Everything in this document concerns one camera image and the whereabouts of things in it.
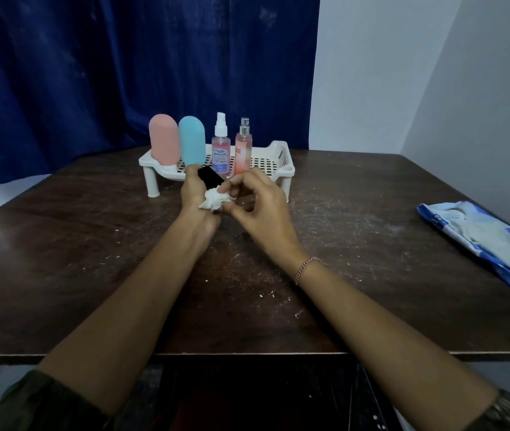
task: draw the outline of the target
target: person's right hand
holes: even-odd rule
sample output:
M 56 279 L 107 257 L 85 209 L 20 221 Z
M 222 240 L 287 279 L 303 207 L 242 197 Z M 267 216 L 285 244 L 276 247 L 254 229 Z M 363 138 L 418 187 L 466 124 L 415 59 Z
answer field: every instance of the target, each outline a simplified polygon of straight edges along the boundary
M 229 192 L 234 198 L 255 194 L 252 211 L 233 202 L 224 203 L 223 211 L 243 226 L 271 260 L 294 277 L 309 255 L 297 239 L 281 188 L 262 170 L 253 168 L 225 181 L 218 191 Z

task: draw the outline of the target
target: person's left hand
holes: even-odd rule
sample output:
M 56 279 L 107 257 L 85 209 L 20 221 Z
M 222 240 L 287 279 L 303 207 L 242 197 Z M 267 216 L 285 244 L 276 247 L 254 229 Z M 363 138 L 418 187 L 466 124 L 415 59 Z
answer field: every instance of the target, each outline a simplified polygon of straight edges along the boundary
M 181 188 L 181 216 L 186 217 L 186 220 L 192 221 L 194 224 L 198 221 L 197 225 L 204 228 L 208 233 L 208 238 L 211 239 L 221 223 L 221 217 L 210 210 L 199 208 L 199 205 L 205 201 L 205 191 L 207 190 L 205 183 L 197 174 L 200 168 L 199 165 L 190 165 L 185 168 L 185 183 Z

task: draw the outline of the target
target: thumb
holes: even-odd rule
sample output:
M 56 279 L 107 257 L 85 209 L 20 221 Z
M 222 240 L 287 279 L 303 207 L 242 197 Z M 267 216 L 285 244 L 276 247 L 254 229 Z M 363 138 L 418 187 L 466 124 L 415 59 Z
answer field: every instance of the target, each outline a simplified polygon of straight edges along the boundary
M 233 216 L 245 228 L 246 223 L 249 221 L 249 213 L 233 201 L 223 203 L 221 207 L 225 213 Z

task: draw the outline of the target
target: forearm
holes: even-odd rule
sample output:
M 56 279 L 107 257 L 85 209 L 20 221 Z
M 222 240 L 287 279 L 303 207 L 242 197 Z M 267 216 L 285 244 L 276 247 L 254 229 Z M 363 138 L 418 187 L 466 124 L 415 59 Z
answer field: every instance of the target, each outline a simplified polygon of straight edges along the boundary
M 149 360 L 173 303 L 203 253 L 209 239 L 205 233 L 195 217 L 180 216 L 122 286 L 38 369 L 101 411 L 115 414 Z
M 300 286 L 416 429 L 460 431 L 495 400 L 492 384 L 321 263 Z

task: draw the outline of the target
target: dark green sleeve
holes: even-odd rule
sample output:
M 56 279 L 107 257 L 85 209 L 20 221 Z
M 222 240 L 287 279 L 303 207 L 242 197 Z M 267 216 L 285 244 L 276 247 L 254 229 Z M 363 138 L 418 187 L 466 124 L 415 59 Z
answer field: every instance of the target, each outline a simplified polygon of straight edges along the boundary
M 510 393 L 501 390 L 495 403 L 467 431 L 510 431 Z
M 31 371 L 0 400 L 0 431 L 101 430 L 108 418 L 53 378 Z

